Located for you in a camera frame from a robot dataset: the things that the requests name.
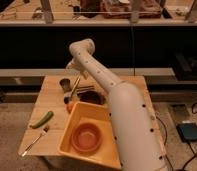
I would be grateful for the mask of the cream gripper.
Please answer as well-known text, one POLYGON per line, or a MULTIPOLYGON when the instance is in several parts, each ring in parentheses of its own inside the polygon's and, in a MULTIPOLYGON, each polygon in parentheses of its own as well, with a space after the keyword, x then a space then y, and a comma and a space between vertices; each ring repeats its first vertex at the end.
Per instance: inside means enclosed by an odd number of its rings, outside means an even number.
POLYGON ((77 70, 85 79, 88 78, 88 72, 86 69, 77 61, 71 60, 67 65, 67 69, 75 69, 77 70))

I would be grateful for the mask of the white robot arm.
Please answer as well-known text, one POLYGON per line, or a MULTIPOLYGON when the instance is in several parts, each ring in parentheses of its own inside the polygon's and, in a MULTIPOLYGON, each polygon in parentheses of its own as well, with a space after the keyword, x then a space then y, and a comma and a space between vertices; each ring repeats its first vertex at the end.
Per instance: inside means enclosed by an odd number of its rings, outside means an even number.
POLYGON ((108 94, 108 108, 122 171, 168 171, 143 93, 94 57, 92 39, 71 43, 69 66, 87 71, 108 94))

